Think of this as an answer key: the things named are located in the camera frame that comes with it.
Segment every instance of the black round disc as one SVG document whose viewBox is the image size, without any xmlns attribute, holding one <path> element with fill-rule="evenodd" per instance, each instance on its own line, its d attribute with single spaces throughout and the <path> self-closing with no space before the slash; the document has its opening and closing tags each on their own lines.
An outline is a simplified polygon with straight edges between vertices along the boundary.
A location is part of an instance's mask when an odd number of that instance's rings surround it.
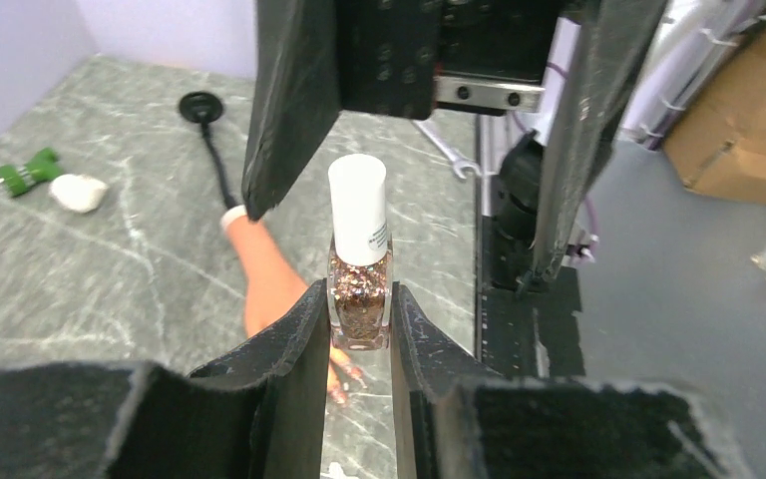
<svg viewBox="0 0 766 479">
<path fill-rule="evenodd" d="M 212 123 L 224 113 L 221 100 L 210 92 L 191 92 L 178 104 L 181 116 L 193 123 Z"/>
</svg>

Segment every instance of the white bottle cap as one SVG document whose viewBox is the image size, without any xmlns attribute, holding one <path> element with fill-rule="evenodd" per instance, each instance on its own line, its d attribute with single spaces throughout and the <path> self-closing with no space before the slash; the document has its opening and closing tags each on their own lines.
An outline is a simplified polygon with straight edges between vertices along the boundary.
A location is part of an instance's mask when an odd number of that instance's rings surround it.
<svg viewBox="0 0 766 479">
<path fill-rule="evenodd" d="M 330 203 L 336 254 L 367 266 L 386 255 L 386 166 L 369 155 L 348 155 L 330 165 Z"/>
</svg>

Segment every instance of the green bottle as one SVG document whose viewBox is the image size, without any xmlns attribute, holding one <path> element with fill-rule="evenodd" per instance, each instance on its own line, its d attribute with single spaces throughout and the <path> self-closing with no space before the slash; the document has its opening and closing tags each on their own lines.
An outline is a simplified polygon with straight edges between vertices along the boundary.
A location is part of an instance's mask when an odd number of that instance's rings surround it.
<svg viewBox="0 0 766 479">
<path fill-rule="evenodd" d="M 50 148 L 43 148 L 25 165 L 4 165 L 0 167 L 0 187 L 11 197 L 28 193 L 35 185 L 50 182 L 63 175 L 57 165 L 57 154 Z"/>
</svg>

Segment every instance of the black device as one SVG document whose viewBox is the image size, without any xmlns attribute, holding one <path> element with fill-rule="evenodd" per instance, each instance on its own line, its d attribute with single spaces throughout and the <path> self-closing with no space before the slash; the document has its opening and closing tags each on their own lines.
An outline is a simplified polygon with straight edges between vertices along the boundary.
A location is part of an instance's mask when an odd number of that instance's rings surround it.
<svg viewBox="0 0 766 479">
<path fill-rule="evenodd" d="M 576 275 L 561 262 L 664 4 L 258 0 L 242 185 L 253 220 L 285 197 L 342 110 L 480 114 L 475 356 L 393 286 L 401 479 L 752 477 L 730 429 L 690 388 L 578 377 Z M 498 158 L 483 135 L 499 115 L 538 104 L 561 15 L 580 33 L 551 139 L 524 135 Z M 226 185 L 209 132 L 221 111 L 204 92 L 180 104 Z M 318 477 L 327 328 L 322 279 L 188 377 L 150 363 L 0 366 L 0 477 Z"/>
</svg>

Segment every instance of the copper glitter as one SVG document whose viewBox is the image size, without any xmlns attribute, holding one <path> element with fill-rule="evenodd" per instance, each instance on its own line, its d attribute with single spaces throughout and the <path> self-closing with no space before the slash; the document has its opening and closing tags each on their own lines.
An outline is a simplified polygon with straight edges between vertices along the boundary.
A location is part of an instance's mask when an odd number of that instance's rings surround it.
<svg viewBox="0 0 766 479">
<path fill-rule="evenodd" d="M 391 264 L 391 240 L 386 255 L 367 266 L 348 264 L 331 246 L 328 305 L 337 347 L 380 349 L 388 345 Z"/>
</svg>

